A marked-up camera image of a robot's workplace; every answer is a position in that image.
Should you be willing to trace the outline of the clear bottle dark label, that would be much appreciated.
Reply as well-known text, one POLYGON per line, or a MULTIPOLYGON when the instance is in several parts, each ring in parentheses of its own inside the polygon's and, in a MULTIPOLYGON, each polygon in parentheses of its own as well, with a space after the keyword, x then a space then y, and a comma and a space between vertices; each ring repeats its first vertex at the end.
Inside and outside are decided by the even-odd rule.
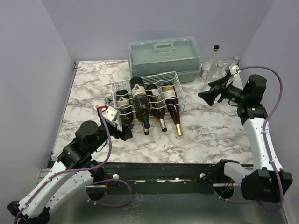
POLYGON ((210 82, 216 81, 223 77, 222 69, 224 67, 223 62, 218 62, 213 70, 211 70, 205 79, 202 91, 208 91, 210 86, 208 85, 210 82))

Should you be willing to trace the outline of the clear bottle cream label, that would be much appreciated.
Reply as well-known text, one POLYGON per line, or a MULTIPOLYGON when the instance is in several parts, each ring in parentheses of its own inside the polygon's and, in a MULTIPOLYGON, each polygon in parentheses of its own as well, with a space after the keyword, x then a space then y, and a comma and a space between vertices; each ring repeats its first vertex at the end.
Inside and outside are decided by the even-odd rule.
POLYGON ((209 72, 215 71, 218 63, 217 55, 218 55, 219 48, 220 46, 218 44, 214 45, 210 56, 208 56, 202 62, 199 77, 202 78, 203 80, 206 79, 209 72))

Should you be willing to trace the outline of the clear bottle silver cap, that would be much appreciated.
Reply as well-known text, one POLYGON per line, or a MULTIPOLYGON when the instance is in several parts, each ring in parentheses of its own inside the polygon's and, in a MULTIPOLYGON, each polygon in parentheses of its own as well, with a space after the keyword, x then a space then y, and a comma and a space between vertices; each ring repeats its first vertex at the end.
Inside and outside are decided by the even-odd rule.
POLYGON ((225 69, 228 69, 230 66, 239 65, 239 62, 240 62, 240 57, 235 55, 235 56, 233 56, 231 62, 226 64, 223 68, 225 70, 225 69))

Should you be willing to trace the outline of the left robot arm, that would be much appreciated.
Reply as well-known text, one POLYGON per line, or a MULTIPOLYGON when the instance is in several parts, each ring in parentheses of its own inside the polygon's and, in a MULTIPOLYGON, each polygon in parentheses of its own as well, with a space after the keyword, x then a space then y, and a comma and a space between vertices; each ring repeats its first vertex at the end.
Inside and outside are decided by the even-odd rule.
POLYGON ((51 170, 23 199, 12 201, 8 206, 15 216, 16 224, 46 224, 51 215, 67 199, 90 184, 99 184, 105 179, 103 165, 92 159, 92 154, 111 137, 126 141, 133 128, 123 125, 122 130, 103 122, 83 122, 75 132, 75 138, 63 148, 51 170))

